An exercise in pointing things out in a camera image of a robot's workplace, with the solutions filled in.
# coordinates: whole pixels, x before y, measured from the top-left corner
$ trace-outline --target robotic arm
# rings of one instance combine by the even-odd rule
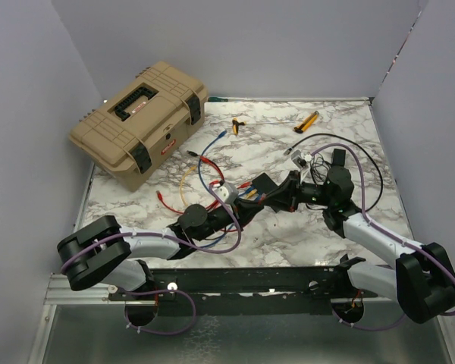
[[[364,212],[351,200],[354,185],[350,172],[343,165],[332,165],[325,182],[317,185],[303,181],[308,168],[307,160],[300,153],[294,153],[292,160],[301,171],[291,171],[280,186],[264,191],[258,202],[239,198],[235,186],[223,181],[217,195],[231,205],[239,225],[246,227],[266,207],[294,212],[300,203],[324,206],[322,214],[331,231],[363,245],[381,257],[391,269],[369,264],[361,258],[345,257],[339,265],[323,271],[320,271],[321,267],[304,268],[312,270],[306,271],[303,283],[280,283],[277,288],[299,292],[311,300],[350,298],[357,289],[370,291],[398,302],[404,313],[417,323],[427,322],[455,307],[455,284],[439,266],[443,265],[455,277],[442,246],[407,240],[368,221]],[[105,216],[59,243],[58,252],[64,263],[62,272],[67,275],[72,290],[83,290],[102,282],[126,291],[152,291],[163,285],[165,277],[171,278],[172,274],[180,273],[150,271],[143,260],[134,259],[182,259],[199,249],[194,240],[204,240],[232,222],[224,207],[208,212],[197,204],[189,206],[175,223],[163,231],[128,229],[121,227],[113,216]],[[190,243],[178,243],[177,240]],[[409,246],[416,246],[418,251]],[[428,260],[428,255],[439,265]],[[318,280],[311,281],[315,275]],[[242,292],[242,282],[231,286],[220,280],[216,282],[219,291],[224,293]],[[251,284],[248,291],[266,292],[270,285],[276,283],[265,284],[260,280],[258,284]],[[211,284],[209,287],[192,287],[188,291],[213,293],[216,287]]]

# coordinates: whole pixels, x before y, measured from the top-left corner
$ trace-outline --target marble table top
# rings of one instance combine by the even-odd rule
[[[400,206],[397,191],[384,157],[378,134],[372,120],[368,102],[221,102],[206,103],[206,123],[169,158],[147,182],[131,193],[109,174],[96,168],[89,199],[84,212],[83,226],[97,218],[113,214],[123,226],[132,228],[162,229],[177,220],[178,215],[168,211],[157,200],[156,190],[162,192],[167,204],[184,209],[178,186],[184,172],[196,164],[196,159],[186,151],[201,151],[223,130],[221,138],[207,156],[224,172],[226,180],[239,185],[266,172],[277,184],[288,171],[296,169],[285,156],[285,149],[301,139],[292,131],[309,114],[317,110],[318,120],[303,134],[335,133],[361,144],[379,165],[384,177],[384,193],[370,215],[378,222],[409,237],[410,233]],[[235,136],[231,129],[232,118],[246,121]],[[299,146],[310,152],[318,146],[339,140],[314,137]],[[374,202],[379,191],[378,174],[367,157],[355,149],[364,168],[366,201]],[[331,160],[331,151],[322,152]],[[346,167],[356,185],[353,200],[360,206],[360,179],[356,163],[349,156]],[[202,167],[205,180],[217,179],[213,170]],[[212,197],[202,188],[196,173],[186,179],[185,196],[189,203],[207,206]],[[228,234],[213,249],[226,249],[234,244],[237,234]],[[146,259],[151,268],[234,268],[333,265],[344,254],[362,256],[372,263],[382,261],[362,246],[341,239],[324,224],[322,212],[310,211],[300,205],[294,213],[271,209],[260,212],[246,226],[240,246],[227,254],[196,252],[182,260],[165,261]]]

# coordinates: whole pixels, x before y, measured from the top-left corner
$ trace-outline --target black cable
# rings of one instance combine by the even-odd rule
[[[374,159],[372,159],[372,157],[369,155],[369,153],[367,153],[367,151],[362,148],[359,144],[357,144],[356,142],[353,142],[352,140],[350,139],[347,139],[347,138],[344,138],[343,136],[338,136],[336,134],[329,134],[329,133],[315,133],[315,134],[312,134],[312,135],[308,135],[304,138],[302,138],[301,140],[299,140],[298,142],[296,142],[295,144],[293,144],[290,148],[288,148],[286,151],[285,151],[285,155],[289,155],[291,153],[291,151],[293,150],[293,148],[295,148],[296,146],[298,146],[299,144],[303,143],[304,141],[310,139],[310,138],[313,138],[313,137],[334,137],[334,138],[338,138],[338,139],[341,139],[345,142],[348,142],[348,143],[351,143],[353,144],[354,146],[356,146],[357,148],[361,149],[362,152],[367,156],[367,158],[369,158],[369,161],[371,161],[371,163],[375,166],[376,168],[376,171],[378,172],[378,175],[379,175],[379,183],[380,183],[380,186],[381,188],[379,189],[379,195],[378,195],[378,198],[374,201],[374,203],[371,205],[371,207],[369,207],[368,209],[366,209],[366,211],[371,211],[379,202],[379,200],[381,199],[382,197],[382,192],[384,190],[384,180],[382,178],[382,173],[381,173],[381,170],[379,169],[378,165],[376,164],[376,162],[374,161]]]

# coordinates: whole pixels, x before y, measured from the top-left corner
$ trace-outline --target table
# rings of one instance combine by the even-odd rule
[[[156,190],[162,192],[166,203],[184,209],[178,193],[180,178],[196,164],[196,158],[187,150],[198,153],[220,134],[228,130],[207,153],[223,170],[226,180],[237,185],[266,172],[277,184],[288,171],[297,169],[284,155],[285,149],[301,139],[292,128],[313,111],[319,111],[318,120],[303,134],[335,133],[362,144],[379,165],[384,177],[384,193],[370,215],[378,222],[409,237],[410,233],[400,206],[397,191],[379,142],[367,101],[351,102],[220,102],[206,103],[206,123],[169,158],[147,182],[131,193],[114,178],[98,168],[94,172],[83,225],[97,218],[113,214],[123,226],[162,229],[177,220],[178,215],[161,205]],[[246,121],[240,133],[232,132],[232,118]],[[300,145],[302,151],[339,140],[317,137]],[[367,157],[356,149],[364,169],[368,206],[378,195],[378,175]],[[331,152],[322,153],[330,161]],[[356,185],[353,200],[360,204],[360,181],[355,161],[347,153],[346,166]],[[206,180],[217,178],[214,171],[202,167]],[[207,206],[212,197],[202,188],[199,178],[192,173],[186,179],[185,193],[190,203]],[[228,234],[218,249],[234,244],[236,234]],[[301,266],[337,264],[344,254],[362,256],[372,263],[382,263],[360,245],[341,239],[329,231],[320,211],[301,206],[294,213],[271,209],[260,212],[245,228],[241,245],[231,253],[208,254],[196,252],[178,261],[147,259],[151,268],[234,268],[259,266]]]

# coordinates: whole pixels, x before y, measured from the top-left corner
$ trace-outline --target red logo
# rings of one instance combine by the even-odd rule
[[[172,146],[174,146],[176,139],[172,140],[160,154],[164,155]]]

